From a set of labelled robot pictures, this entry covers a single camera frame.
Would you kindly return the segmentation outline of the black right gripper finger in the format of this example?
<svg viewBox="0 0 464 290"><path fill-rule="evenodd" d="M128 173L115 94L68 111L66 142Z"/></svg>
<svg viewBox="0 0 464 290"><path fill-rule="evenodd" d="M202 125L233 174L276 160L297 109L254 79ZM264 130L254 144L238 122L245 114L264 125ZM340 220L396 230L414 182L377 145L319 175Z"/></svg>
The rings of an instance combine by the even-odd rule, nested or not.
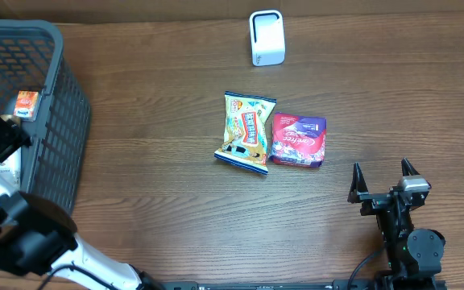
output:
<svg viewBox="0 0 464 290"><path fill-rule="evenodd" d="M401 168L403 176L417 176L419 172L412 166L407 158L401 160Z"/></svg>
<svg viewBox="0 0 464 290"><path fill-rule="evenodd" d="M347 200L349 203L360 203L362 201L362 196L367 194L368 188L362 170L359 163L354 163L353 177Z"/></svg>

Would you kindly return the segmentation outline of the white floral tube gold cap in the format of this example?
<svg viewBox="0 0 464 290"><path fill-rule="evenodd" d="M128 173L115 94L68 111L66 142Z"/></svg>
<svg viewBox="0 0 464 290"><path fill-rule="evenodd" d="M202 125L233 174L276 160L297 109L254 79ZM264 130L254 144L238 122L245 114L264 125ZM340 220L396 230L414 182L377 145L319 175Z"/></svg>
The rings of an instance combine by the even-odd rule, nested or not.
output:
<svg viewBox="0 0 464 290"><path fill-rule="evenodd" d="M11 114L1 115L0 118L12 125L14 128L21 127L21 119ZM22 171L22 150L17 149L5 161L0 163L0 175L16 189L21 186L21 171Z"/></svg>

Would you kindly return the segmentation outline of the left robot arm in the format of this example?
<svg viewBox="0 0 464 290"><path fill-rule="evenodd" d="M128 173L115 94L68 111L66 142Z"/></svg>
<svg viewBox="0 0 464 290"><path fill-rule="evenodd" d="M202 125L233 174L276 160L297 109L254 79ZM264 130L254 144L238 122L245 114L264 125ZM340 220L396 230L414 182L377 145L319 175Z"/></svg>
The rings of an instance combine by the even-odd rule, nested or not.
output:
<svg viewBox="0 0 464 290"><path fill-rule="evenodd" d="M0 118L0 160L29 138ZM0 175L0 270L42 276L44 288L60 277L87 289L160 289L161 283L90 246L55 203L16 189Z"/></svg>

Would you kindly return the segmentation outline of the red purple pad package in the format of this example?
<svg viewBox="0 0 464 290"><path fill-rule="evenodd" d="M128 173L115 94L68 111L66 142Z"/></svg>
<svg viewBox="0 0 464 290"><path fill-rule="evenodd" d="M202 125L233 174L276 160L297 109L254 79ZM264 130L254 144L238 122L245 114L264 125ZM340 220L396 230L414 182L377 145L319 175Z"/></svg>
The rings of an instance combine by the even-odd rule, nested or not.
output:
<svg viewBox="0 0 464 290"><path fill-rule="evenodd" d="M275 164L319 168L325 160L326 118L276 112L269 159Z"/></svg>

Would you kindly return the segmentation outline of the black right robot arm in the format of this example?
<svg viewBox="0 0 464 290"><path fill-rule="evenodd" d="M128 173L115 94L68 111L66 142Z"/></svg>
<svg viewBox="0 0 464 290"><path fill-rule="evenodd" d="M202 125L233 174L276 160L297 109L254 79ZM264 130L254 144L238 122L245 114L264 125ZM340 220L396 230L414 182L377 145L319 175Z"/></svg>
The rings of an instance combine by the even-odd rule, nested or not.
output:
<svg viewBox="0 0 464 290"><path fill-rule="evenodd" d="M386 193L370 193L358 163L353 166L353 178L348 202L361 205L360 214L374 215L383 236L383 246L368 255L350 274L347 289L446 290L441 272L445 252L445 237L436 230L417 229L411 212L425 204L431 184L411 165L401 160L402 177ZM375 257L387 254L389 269L379 271L372 280L358 280L359 271Z"/></svg>

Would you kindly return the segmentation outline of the yellow snack bag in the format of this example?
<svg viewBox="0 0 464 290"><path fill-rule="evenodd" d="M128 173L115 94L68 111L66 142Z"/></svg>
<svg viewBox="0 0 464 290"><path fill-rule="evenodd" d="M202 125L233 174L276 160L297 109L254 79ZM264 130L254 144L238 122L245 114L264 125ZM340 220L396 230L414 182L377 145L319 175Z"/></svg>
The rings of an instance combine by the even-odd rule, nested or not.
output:
<svg viewBox="0 0 464 290"><path fill-rule="evenodd" d="M214 157L267 175L267 136L265 123L276 106L277 100L224 92L226 120L224 143L214 152Z"/></svg>

